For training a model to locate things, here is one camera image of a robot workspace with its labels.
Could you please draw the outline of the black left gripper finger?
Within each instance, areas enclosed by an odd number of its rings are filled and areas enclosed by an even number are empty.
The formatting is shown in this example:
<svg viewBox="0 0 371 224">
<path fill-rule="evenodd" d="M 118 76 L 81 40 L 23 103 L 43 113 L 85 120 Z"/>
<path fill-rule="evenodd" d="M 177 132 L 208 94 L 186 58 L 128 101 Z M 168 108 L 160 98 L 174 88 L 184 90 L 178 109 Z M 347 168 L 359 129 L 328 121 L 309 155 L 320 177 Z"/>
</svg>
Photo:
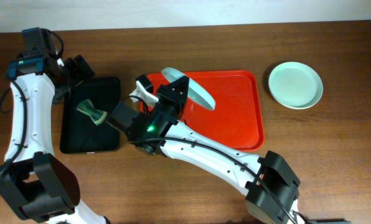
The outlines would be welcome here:
<svg viewBox="0 0 371 224">
<path fill-rule="evenodd" d="M 76 86 L 81 82 L 80 70 L 78 63 L 73 58 L 68 58 L 64 61 L 64 68 L 68 73 L 68 79 L 71 86 Z"/>
<path fill-rule="evenodd" d="M 95 72 L 91 69 L 86 60 L 81 56 L 77 55 L 74 58 L 76 64 L 76 70 L 80 80 L 89 80 L 95 76 Z"/>
</svg>

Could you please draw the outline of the light blue plate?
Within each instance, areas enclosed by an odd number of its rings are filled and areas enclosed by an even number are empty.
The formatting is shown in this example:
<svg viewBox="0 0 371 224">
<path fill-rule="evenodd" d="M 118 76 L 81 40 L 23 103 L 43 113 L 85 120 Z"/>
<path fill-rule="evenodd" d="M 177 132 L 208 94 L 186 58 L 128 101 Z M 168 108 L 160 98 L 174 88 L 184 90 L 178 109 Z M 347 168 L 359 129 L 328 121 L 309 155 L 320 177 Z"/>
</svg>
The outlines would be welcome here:
<svg viewBox="0 0 371 224">
<path fill-rule="evenodd" d="M 191 77 L 172 67 L 166 67 L 162 69 L 161 74 L 169 83 L 175 82 L 182 77 L 188 77 L 189 78 L 189 88 L 187 92 L 188 98 L 190 98 L 194 103 L 197 103 L 198 105 L 202 106 L 207 110 L 210 111 L 215 110 L 216 102 L 214 98 L 205 88 L 203 88 L 196 81 L 191 79 Z"/>
</svg>

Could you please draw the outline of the green yellow sponge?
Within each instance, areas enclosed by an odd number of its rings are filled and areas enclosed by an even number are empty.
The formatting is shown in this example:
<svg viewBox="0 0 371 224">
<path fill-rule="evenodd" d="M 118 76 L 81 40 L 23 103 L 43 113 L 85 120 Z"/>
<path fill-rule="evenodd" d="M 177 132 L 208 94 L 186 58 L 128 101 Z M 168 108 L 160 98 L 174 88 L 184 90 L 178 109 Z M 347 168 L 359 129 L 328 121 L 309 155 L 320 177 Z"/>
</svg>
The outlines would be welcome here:
<svg viewBox="0 0 371 224">
<path fill-rule="evenodd" d="M 102 124 L 108 116 L 106 111 L 96 109 L 90 99 L 79 102 L 77 105 L 77 110 L 89 116 L 93 123 L 97 126 Z"/>
</svg>

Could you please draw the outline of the light green plate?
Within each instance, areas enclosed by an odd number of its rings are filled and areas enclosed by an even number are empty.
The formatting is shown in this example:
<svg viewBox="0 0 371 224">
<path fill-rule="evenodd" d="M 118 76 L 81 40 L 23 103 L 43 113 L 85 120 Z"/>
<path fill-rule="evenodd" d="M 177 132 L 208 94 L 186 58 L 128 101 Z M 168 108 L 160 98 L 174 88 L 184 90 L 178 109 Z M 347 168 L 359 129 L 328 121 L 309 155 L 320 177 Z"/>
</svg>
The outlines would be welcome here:
<svg viewBox="0 0 371 224">
<path fill-rule="evenodd" d="M 323 94 L 319 74 L 300 62 L 284 62 L 275 66 L 269 74 L 268 87 L 279 104 L 294 110 L 313 107 Z"/>
</svg>

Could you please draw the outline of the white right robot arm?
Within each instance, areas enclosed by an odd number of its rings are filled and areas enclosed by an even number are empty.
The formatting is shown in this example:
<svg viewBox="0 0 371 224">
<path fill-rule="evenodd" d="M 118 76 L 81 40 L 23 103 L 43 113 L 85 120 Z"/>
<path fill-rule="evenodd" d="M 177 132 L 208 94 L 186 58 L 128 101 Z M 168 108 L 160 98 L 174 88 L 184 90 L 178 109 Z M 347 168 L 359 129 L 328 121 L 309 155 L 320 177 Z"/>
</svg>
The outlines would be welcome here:
<svg viewBox="0 0 371 224">
<path fill-rule="evenodd" d="M 154 95 L 148 77 L 138 77 L 130 97 L 152 110 L 133 120 L 126 133 L 129 142 L 148 154 L 185 161 L 220 177 L 245 196 L 248 212 L 263 223 L 307 223 L 298 210 L 300 180 L 281 155 L 268 151 L 260 157 L 232 149 L 180 121 L 189 83 L 183 75 Z"/>
</svg>

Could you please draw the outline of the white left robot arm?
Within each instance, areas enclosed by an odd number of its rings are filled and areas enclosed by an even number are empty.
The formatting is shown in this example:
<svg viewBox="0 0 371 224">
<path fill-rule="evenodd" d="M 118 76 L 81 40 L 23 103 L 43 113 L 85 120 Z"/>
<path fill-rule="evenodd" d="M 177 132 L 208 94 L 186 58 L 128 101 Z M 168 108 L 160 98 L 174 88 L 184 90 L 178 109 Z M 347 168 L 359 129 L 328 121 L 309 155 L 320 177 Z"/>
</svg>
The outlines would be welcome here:
<svg viewBox="0 0 371 224">
<path fill-rule="evenodd" d="M 0 195 L 21 220 L 108 223 L 80 198 L 74 173 L 54 154 L 51 108 L 55 85 L 40 59 L 19 59 L 7 70 L 13 96 L 11 141 L 0 165 Z"/>
</svg>

